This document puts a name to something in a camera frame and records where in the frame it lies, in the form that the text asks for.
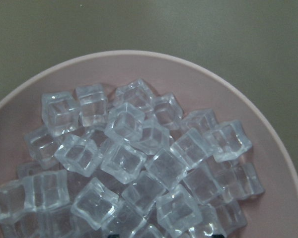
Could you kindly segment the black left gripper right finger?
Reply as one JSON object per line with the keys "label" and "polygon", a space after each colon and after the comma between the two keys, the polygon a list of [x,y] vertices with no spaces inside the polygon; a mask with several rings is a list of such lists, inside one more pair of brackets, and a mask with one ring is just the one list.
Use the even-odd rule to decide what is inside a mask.
{"label": "black left gripper right finger", "polygon": [[213,238],[225,238],[222,234],[213,234]]}

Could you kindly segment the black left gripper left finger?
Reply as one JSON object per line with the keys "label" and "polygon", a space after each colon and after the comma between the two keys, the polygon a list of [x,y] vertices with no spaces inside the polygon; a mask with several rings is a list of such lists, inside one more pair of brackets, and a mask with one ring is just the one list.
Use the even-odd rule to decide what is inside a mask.
{"label": "black left gripper left finger", "polygon": [[120,238],[119,234],[109,234],[108,238]]}

